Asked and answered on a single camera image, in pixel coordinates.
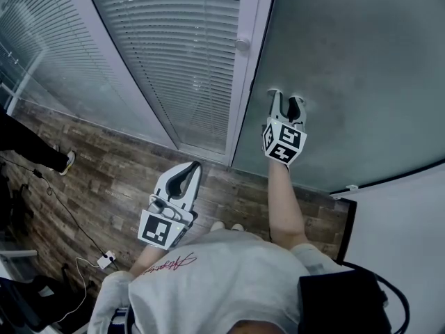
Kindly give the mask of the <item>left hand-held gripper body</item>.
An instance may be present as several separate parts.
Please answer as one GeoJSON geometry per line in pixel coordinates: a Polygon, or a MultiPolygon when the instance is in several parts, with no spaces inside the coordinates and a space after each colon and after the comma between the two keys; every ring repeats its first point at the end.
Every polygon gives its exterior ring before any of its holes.
{"type": "Polygon", "coordinates": [[[152,194],[148,208],[143,209],[140,216],[138,239],[163,250],[173,249],[197,217],[194,210],[187,212],[152,194]]]}

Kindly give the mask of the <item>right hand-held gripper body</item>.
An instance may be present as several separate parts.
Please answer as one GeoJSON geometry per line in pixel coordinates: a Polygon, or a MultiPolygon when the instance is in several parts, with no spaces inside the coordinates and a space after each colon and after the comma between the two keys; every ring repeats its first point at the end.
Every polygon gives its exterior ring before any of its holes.
{"type": "Polygon", "coordinates": [[[306,133],[288,122],[268,118],[262,133],[262,150],[268,158],[290,166],[301,154],[306,139],[306,133]]]}

